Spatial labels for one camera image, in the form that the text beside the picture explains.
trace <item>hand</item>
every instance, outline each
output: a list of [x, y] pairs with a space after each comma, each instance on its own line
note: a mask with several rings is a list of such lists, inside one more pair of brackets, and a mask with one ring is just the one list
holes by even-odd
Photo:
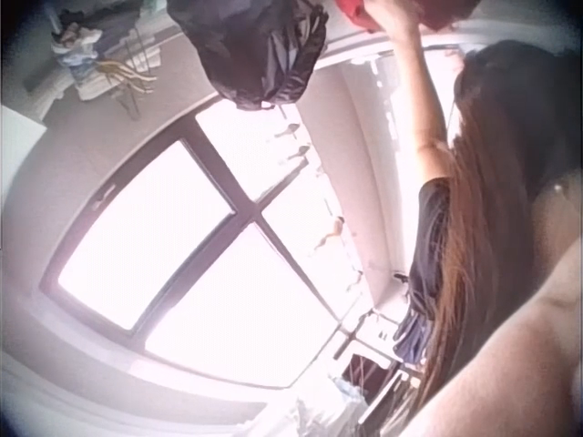
[[364, 0], [364, 9], [391, 40], [420, 38], [419, 6], [412, 0]]

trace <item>skin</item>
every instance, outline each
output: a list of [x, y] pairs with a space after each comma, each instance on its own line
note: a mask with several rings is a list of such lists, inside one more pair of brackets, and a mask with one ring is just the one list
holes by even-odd
[[[449, 176], [445, 118], [408, 0], [366, 0], [394, 45], [410, 117], [419, 182]], [[569, 175], [533, 205], [539, 292], [412, 420], [403, 437], [574, 431], [581, 396], [581, 176]]]

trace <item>long brown hair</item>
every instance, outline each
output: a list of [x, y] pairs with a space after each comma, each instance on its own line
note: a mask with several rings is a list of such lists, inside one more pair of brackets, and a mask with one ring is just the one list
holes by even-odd
[[580, 56], [511, 41], [465, 60], [443, 287], [410, 418], [537, 287], [531, 205], [581, 165], [580, 73]]

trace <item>dark shirt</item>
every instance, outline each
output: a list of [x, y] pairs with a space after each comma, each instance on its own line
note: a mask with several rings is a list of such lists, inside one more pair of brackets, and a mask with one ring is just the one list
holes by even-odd
[[417, 240], [409, 271], [409, 311], [393, 336], [393, 351], [404, 362], [418, 363], [431, 337], [442, 286], [441, 260], [448, 209], [447, 178], [426, 182], [419, 190]]
[[411, 308], [435, 319], [435, 301], [442, 286], [441, 259], [449, 209], [447, 178], [426, 182], [419, 190], [419, 223], [409, 271]]

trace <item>woman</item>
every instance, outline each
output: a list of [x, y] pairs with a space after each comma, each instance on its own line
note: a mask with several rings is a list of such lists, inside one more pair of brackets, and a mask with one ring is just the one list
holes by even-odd
[[[364, 4], [393, 43], [419, 168], [410, 290], [434, 332], [416, 412], [531, 297], [578, 237], [579, 208], [571, 201], [579, 198], [568, 197], [577, 194], [569, 173], [581, 165], [580, 56], [514, 42], [468, 56], [455, 83], [461, 127], [450, 152], [413, 3]], [[551, 226], [567, 209], [565, 221]], [[549, 232], [557, 229], [560, 235]]]

